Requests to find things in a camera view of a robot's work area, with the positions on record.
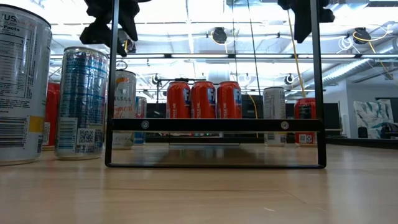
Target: blue and silver can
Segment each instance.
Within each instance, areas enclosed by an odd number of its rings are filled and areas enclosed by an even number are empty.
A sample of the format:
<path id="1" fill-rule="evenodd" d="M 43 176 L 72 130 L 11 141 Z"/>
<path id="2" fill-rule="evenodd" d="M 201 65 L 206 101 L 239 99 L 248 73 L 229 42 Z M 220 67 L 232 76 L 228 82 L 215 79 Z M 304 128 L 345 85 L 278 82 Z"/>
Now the blue and silver can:
<path id="1" fill-rule="evenodd" d="M 101 156 L 107 75 L 106 54 L 86 47 L 64 50 L 55 138 L 57 159 Z"/>
<path id="2" fill-rule="evenodd" d="M 147 117 L 147 99 L 145 97 L 136 96 L 136 118 Z M 134 145 L 145 144 L 145 135 L 143 132 L 134 133 Z"/>

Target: white can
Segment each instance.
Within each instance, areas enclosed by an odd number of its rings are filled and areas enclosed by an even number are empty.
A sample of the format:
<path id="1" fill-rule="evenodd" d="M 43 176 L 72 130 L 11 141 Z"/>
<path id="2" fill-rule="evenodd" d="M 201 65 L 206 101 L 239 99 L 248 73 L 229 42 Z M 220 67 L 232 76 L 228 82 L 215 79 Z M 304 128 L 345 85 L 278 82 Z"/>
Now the white can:
<path id="1" fill-rule="evenodd" d="M 136 74 L 118 70 L 116 71 L 114 91 L 114 118 L 134 118 L 136 105 Z M 131 149 L 134 142 L 134 132 L 114 131 L 113 149 Z"/>
<path id="2" fill-rule="evenodd" d="M 0 4 L 0 165 L 35 161 L 42 151 L 50 24 Z"/>
<path id="3" fill-rule="evenodd" d="M 265 88 L 263 92 L 264 119 L 285 119 L 285 91 L 282 87 Z M 265 133 L 265 144 L 267 146 L 284 146 L 286 133 Z"/>

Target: shelf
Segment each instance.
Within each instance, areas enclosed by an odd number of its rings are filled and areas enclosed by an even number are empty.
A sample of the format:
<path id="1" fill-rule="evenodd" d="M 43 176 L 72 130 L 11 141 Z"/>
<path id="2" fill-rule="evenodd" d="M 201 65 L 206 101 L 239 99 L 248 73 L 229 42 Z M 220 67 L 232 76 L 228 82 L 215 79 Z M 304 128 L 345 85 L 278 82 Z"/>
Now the shelf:
<path id="1" fill-rule="evenodd" d="M 144 132 L 317 132 L 319 119 L 113 119 L 113 130 Z"/>

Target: black metal frame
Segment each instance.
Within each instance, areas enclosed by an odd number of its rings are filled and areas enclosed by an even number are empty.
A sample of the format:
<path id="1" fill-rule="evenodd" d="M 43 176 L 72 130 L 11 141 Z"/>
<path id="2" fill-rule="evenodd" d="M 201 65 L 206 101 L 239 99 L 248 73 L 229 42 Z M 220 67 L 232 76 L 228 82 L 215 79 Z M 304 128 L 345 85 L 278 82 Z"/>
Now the black metal frame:
<path id="1" fill-rule="evenodd" d="M 315 82 L 316 119 L 113 119 L 116 73 L 116 44 L 118 41 L 119 0 L 113 0 L 111 56 L 108 87 L 108 125 L 106 130 L 105 165 L 135 168 L 260 168 L 260 169 L 319 169 L 326 167 L 325 126 L 323 124 L 323 86 L 320 51 L 318 0 L 311 0 L 313 66 Z M 317 165 L 135 165 L 112 163 L 114 130 L 147 132 L 228 132 L 258 133 L 267 131 L 318 132 Z"/>

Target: can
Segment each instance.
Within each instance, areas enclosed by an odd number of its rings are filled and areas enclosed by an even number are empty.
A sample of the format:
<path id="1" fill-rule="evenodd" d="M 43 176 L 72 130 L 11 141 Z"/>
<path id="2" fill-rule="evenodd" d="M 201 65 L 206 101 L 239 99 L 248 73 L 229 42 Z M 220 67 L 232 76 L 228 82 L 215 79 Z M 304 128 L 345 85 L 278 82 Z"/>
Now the can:
<path id="1" fill-rule="evenodd" d="M 294 105 L 295 119 L 315 119 L 317 118 L 315 109 L 315 98 L 299 99 Z M 317 134 L 314 132 L 295 133 L 296 144 L 299 146 L 317 146 Z"/>
<path id="2" fill-rule="evenodd" d="M 49 83 L 47 87 L 47 101 L 45 104 L 43 151 L 54 150 L 59 97 L 60 84 Z"/>
<path id="3" fill-rule="evenodd" d="M 86 47 L 68 47 L 62 60 L 55 156 L 100 157 L 103 147 L 108 57 Z"/>
<path id="4" fill-rule="evenodd" d="M 269 87 L 262 92 L 264 119 L 285 119 L 285 91 L 283 87 Z M 268 132 L 264 134 L 267 146 L 284 146 L 286 133 Z"/>
<path id="5" fill-rule="evenodd" d="M 216 88 L 212 82 L 199 81 L 193 84 L 191 118 L 216 118 Z"/>
<path id="6" fill-rule="evenodd" d="M 190 88 L 187 82 L 170 82 L 167 88 L 166 118 L 191 118 Z"/>
<path id="7" fill-rule="evenodd" d="M 125 71 L 116 71 L 114 91 L 114 118 L 134 118 L 136 104 L 136 74 Z M 114 131 L 112 148 L 131 149 L 134 141 L 132 131 Z"/>
<path id="8" fill-rule="evenodd" d="M 136 118 L 147 117 L 147 99 L 145 97 L 136 96 Z M 134 133 L 134 145 L 145 144 L 145 135 L 143 132 Z"/>
<path id="9" fill-rule="evenodd" d="M 0 4 L 0 165 L 33 162 L 42 151 L 50 24 Z"/>
<path id="10" fill-rule="evenodd" d="M 217 118 L 242 118 L 242 93 L 237 82 L 221 82 L 217 89 Z"/>

